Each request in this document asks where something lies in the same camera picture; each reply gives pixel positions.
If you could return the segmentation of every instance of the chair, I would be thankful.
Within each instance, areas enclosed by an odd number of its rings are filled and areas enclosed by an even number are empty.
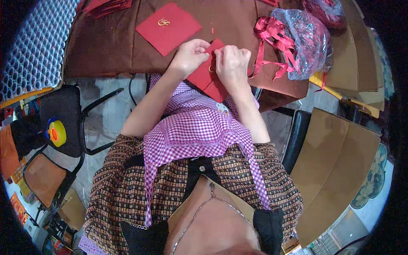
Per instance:
[[[276,108],[274,111],[292,117],[289,139],[282,159],[282,165],[285,167],[286,172],[290,174],[305,141],[312,114],[307,111],[293,110],[285,107]]]
[[[62,88],[40,98],[42,132],[47,132],[48,120],[57,117],[64,125],[67,141],[60,147],[56,147],[52,141],[47,140],[48,144],[37,151],[24,167],[24,181],[41,203],[35,220],[30,218],[35,226],[38,226],[37,219],[40,211],[47,210],[54,214],[59,210],[76,174],[84,163],[85,154],[94,155],[112,146],[113,142],[93,150],[87,148],[84,122],[93,108],[123,90],[120,88],[109,93],[85,107],[83,111],[81,111],[80,91],[77,86],[63,85]],[[69,157],[79,157],[80,160],[74,170],[65,169],[46,156],[44,149],[48,145]]]

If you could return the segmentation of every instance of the brown tablecloth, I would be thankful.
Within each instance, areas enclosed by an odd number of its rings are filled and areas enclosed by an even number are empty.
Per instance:
[[[219,38],[225,44],[250,50],[250,65],[255,63],[259,40],[253,32],[254,25],[258,17],[269,16],[274,7],[256,0],[133,0],[131,8],[98,20],[86,13],[75,18],[67,42],[65,78],[165,72],[177,49],[163,57],[135,27],[169,2],[176,2],[191,13],[203,27],[189,40],[201,38],[211,42]],[[301,3],[300,0],[280,0],[279,7],[301,8]],[[283,61],[280,52],[265,45],[265,60]],[[278,99],[282,96],[289,99],[285,103],[305,97],[307,80],[291,81],[284,75],[272,81],[278,69],[274,64],[264,65],[257,76],[249,79],[250,85],[274,91]]]

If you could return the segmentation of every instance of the purple gingham apron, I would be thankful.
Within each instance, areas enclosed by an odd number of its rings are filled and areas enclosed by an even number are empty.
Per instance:
[[[160,77],[152,75],[150,88]],[[196,89],[193,84],[182,82],[165,110],[165,114],[170,116],[144,136],[144,188],[147,198],[144,224],[147,227],[151,226],[150,202],[159,166],[183,158],[222,156],[232,144],[239,144],[249,162],[263,209],[271,209],[264,179],[254,157],[251,132],[237,121],[238,114],[231,97],[227,97],[224,104],[219,104]]]

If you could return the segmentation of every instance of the woman's right hand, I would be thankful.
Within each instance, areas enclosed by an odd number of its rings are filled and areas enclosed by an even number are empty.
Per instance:
[[[218,78],[234,101],[242,96],[252,95],[247,74],[251,52],[227,45],[214,53]]]

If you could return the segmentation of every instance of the marble floor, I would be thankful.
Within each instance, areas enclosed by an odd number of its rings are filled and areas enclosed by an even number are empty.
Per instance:
[[[134,107],[128,92],[129,81],[130,79],[125,76],[106,79],[79,78],[67,81],[68,84],[78,83],[80,85],[82,109],[118,88],[125,89],[90,112],[89,117],[85,121],[85,140],[88,148],[94,149],[114,141],[120,133],[123,123],[130,114],[130,109]],[[318,107],[335,113],[337,111],[338,100],[326,91],[314,93],[317,88],[317,86],[309,84],[306,98],[293,102],[286,107],[309,112],[312,111],[313,107]],[[139,102],[143,98],[146,89],[144,75],[137,75],[135,77],[132,81],[131,89],[135,101]],[[292,120],[290,117],[274,111],[262,113],[262,117],[268,127],[271,141],[275,143],[279,156],[282,157]],[[84,164],[72,185],[85,207],[87,207],[89,202],[92,178],[96,171],[102,167],[108,150],[106,149],[93,156],[86,155]],[[47,147],[45,153],[57,164],[70,170],[73,170],[79,161],[79,159],[57,152],[50,146]]]

